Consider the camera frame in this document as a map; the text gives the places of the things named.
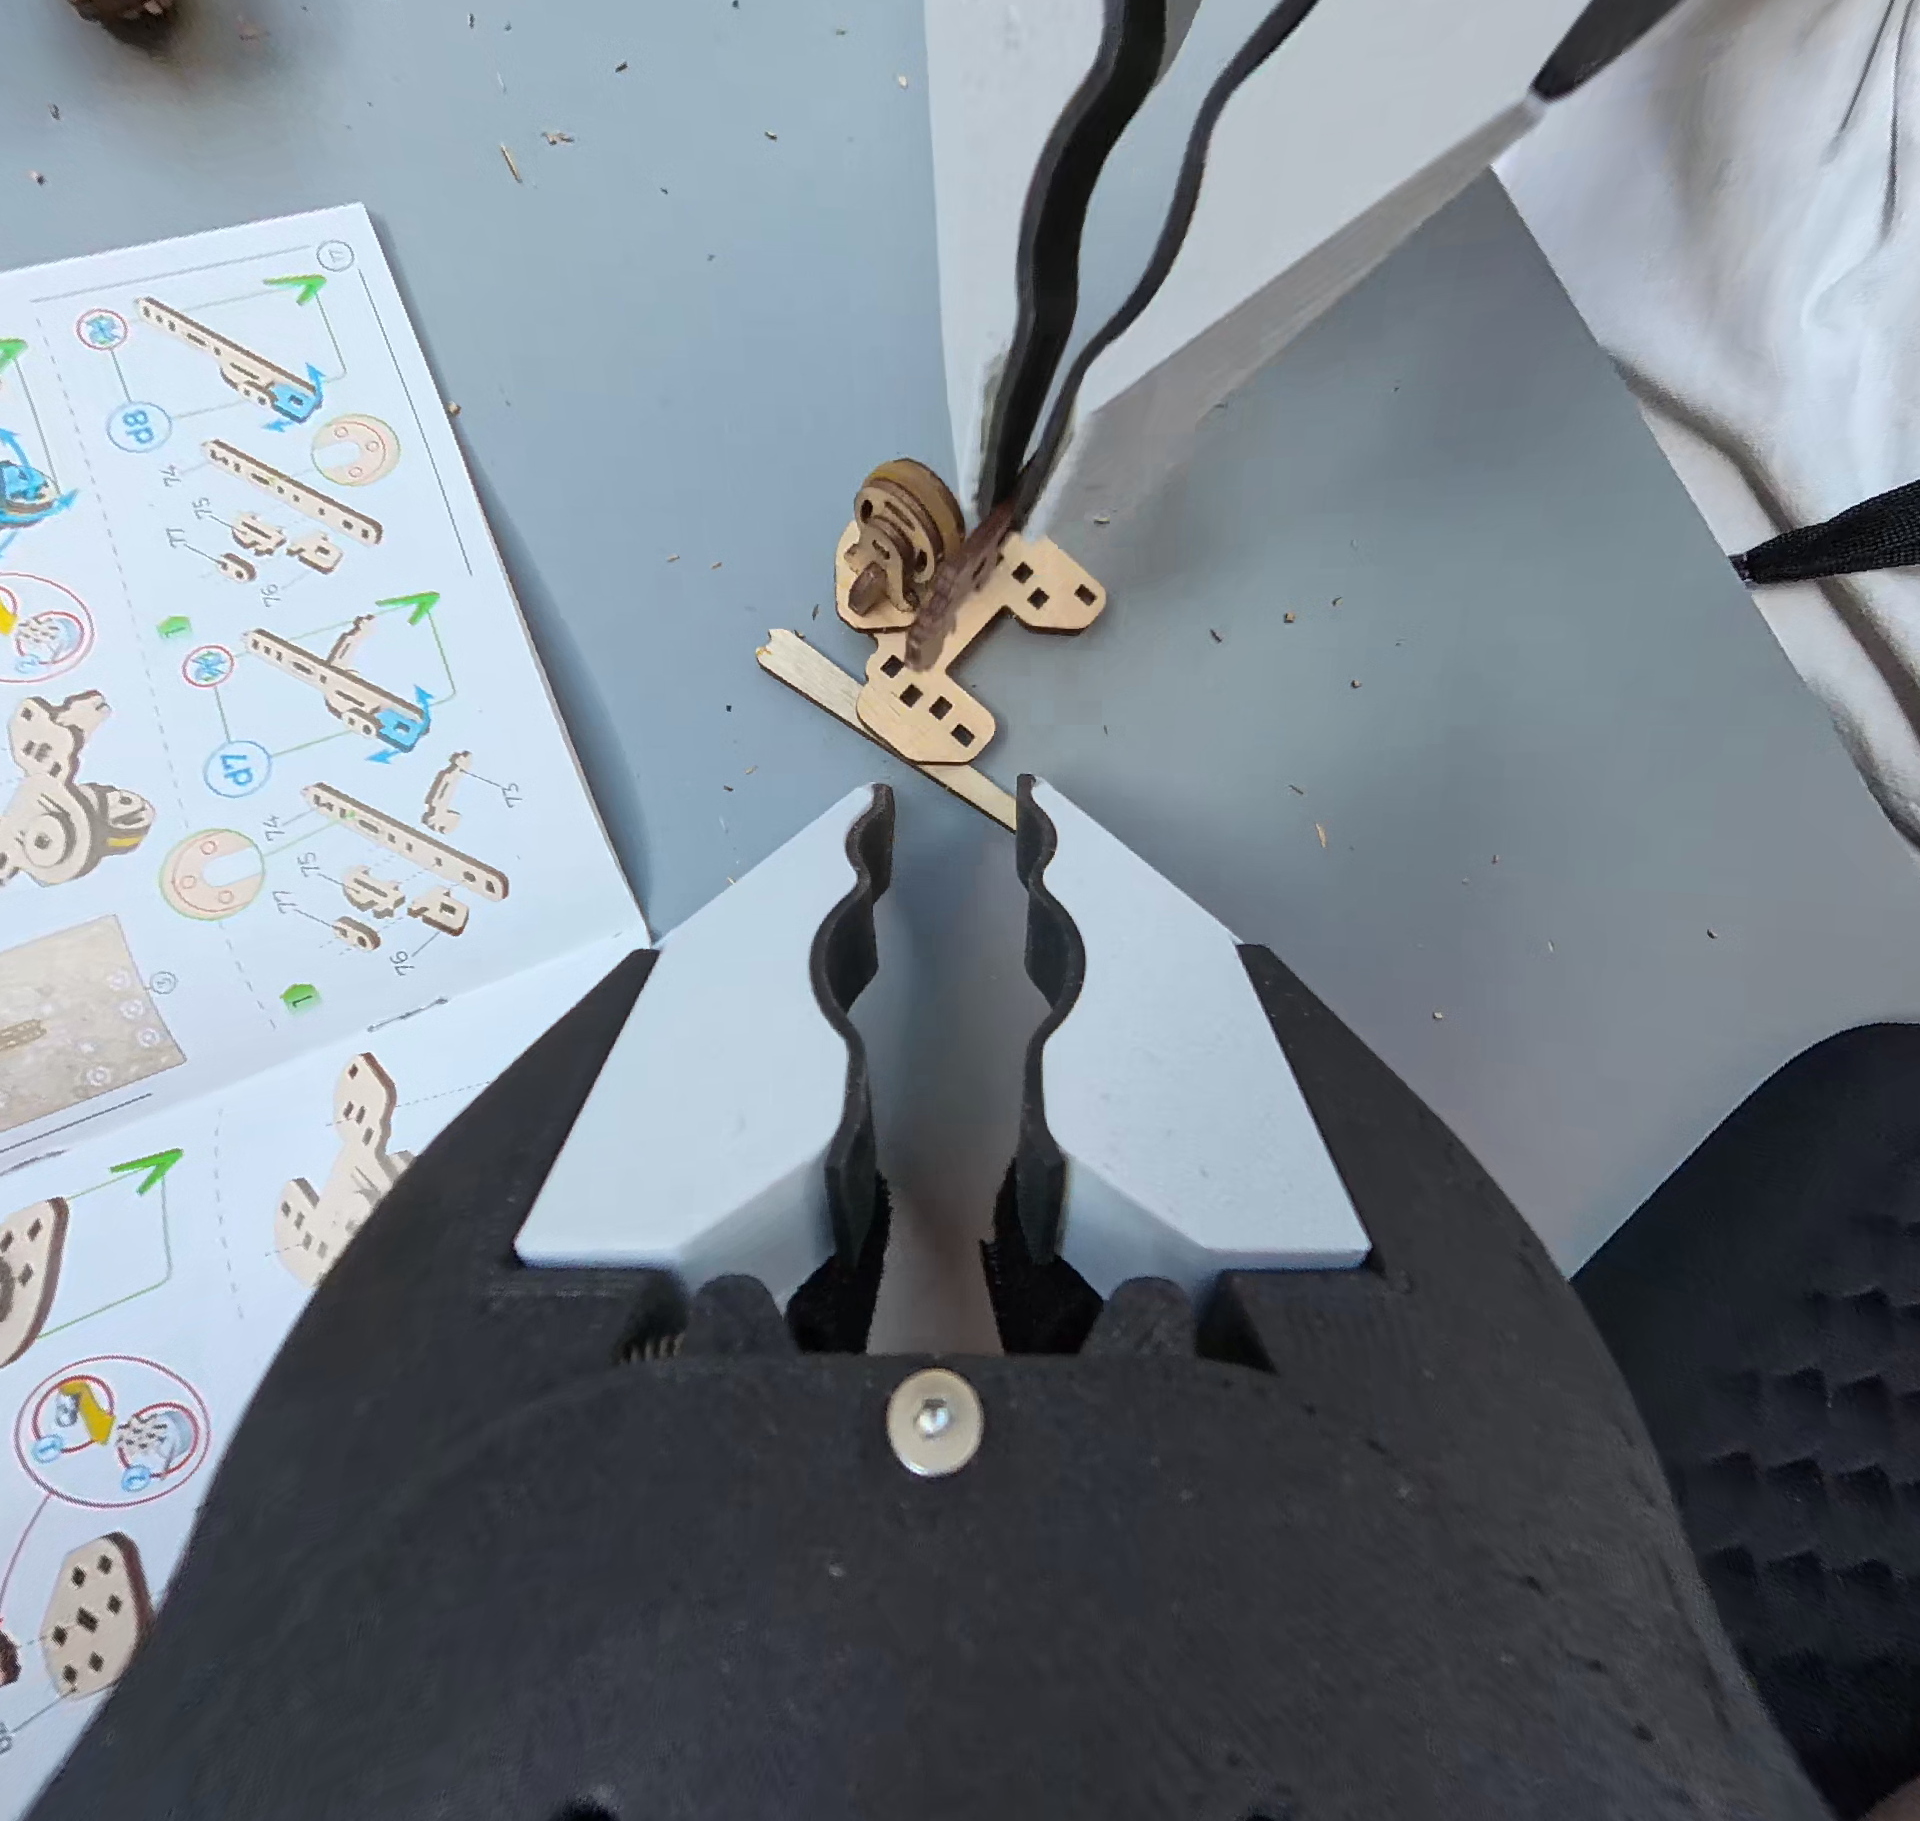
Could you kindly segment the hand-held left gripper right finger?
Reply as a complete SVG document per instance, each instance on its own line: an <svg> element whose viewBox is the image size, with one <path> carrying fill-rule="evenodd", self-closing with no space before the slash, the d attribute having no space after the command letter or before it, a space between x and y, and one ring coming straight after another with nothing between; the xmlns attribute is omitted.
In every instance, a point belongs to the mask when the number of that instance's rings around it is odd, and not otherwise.
<svg viewBox="0 0 1920 1821"><path fill-rule="evenodd" d="M1129 1280L1165 1280L1199 1314L1227 1275L1365 1261L1236 934L1030 775L1017 868L1044 1011L995 1198L1002 1349L1077 1351Z"/></svg>

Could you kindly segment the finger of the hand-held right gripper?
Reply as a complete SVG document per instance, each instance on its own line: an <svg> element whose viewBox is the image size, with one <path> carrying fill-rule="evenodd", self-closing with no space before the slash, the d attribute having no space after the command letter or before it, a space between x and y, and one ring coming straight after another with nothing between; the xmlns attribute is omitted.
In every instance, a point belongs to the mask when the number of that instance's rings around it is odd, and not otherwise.
<svg viewBox="0 0 1920 1821"><path fill-rule="evenodd" d="M957 488L989 510L989 432L1010 364L1024 201L1085 79L1106 0L925 0L925 86Z"/></svg>
<svg viewBox="0 0 1920 1821"><path fill-rule="evenodd" d="M1219 79L1154 289L1097 342L1021 516L1140 501L1215 406L1526 132L1591 3L1314 0Z"/></svg>

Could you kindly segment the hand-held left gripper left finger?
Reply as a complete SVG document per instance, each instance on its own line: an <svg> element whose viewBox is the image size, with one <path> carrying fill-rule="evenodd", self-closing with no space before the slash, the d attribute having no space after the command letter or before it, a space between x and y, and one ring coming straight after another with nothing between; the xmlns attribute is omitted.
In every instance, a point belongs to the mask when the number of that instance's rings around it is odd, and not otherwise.
<svg viewBox="0 0 1920 1821"><path fill-rule="evenodd" d="M893 838L893 791L856 789L661 941L522 1261L749 1277L804 1349L868 1344L892 1205L850 1011Z"/></svg>

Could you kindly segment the wooden plate with wheel assembly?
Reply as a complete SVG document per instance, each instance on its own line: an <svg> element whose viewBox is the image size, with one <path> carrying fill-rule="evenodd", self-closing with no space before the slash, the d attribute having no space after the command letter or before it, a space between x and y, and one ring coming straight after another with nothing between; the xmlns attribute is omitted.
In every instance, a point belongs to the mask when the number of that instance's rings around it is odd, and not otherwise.
<svg viewBox="0 0 1920 1821"><path fill-rule="evenodd" d="M995 735L994 712L953 674L995 616L1010 612L1028 629L1079 632L1106 607L1104 586L1064 549L1019 532L1019 544L1006 549L1005 578L966 605L935 665L915 672L902 657L908 629L936 569L966 536L961 506L945 481L899 458L863 481L833 550L835 611L849 627L876 637L858 716L915 762L972 762Z"/></svg>

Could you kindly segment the thin dark wooden strip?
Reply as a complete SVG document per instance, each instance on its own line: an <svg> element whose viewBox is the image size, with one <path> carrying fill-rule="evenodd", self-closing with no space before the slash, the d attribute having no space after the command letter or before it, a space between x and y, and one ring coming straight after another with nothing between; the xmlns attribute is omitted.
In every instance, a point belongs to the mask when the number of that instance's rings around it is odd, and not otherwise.
<svg viewBox="0 0 1920 1821"><path fill-rule="evenodd" d="M1006 549L1017 546L1019 501L1012 494L995 504L962 543L947 555L923 599L902 647L904 663L915 672L935 665L961 611L1008 572Z"/></svg>

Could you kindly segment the person's white shirt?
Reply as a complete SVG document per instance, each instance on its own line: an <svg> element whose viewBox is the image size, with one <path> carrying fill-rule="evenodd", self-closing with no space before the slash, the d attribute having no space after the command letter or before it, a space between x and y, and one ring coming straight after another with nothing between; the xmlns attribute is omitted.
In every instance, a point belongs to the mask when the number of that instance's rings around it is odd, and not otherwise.
<svg viewBox="0 0 1920 1821"><path fill-rule="evenodd" d="M1765 549L1915 488L1918 0L1689 0L1497 173L1914 843L1915 546Z"/></svg>

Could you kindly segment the flat wooden stick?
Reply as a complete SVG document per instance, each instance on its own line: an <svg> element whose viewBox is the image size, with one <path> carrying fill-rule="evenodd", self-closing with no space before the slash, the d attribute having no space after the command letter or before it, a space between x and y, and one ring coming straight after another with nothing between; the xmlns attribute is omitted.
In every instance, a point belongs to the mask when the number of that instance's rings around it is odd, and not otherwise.
<svg viewBox="0 0 1920 1821"><path fill-rule="evenodd" d="M925 778L930 778L949 794L970 802L1008 831L1017 830L1017 799L999 789L995 781L977 773L975 767L970 762L915 762L867 730L858 716L856 704L861 682L795 631L771 629L767 641L757 649L757 662L767 674L829 712L883 753L893 753L899 762L923 773Z"/></svg>

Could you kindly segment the printed assembly instruction booklet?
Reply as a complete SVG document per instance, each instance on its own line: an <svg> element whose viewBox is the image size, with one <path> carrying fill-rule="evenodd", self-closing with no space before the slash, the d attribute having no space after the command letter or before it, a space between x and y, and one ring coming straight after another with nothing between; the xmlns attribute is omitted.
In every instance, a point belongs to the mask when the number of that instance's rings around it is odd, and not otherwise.
<svg viewBox="0 0 1920 1821"><path fill-rule="evenodd" d="M2 330L14 1816L350 1238L650 934L363 208Z"/></svg>

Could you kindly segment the black foam pad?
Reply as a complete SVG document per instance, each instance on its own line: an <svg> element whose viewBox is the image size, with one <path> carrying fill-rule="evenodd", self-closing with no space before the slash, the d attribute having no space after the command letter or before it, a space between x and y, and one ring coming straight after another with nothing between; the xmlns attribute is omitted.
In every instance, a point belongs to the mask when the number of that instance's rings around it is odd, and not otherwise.
<svg viewBox="0 0 1920 1821"><path fill-rule="evenodd" d="M1918 1771L1918 1029L1783 1066L1573 1277L1741 1666L1861 1815Z"/></svg>

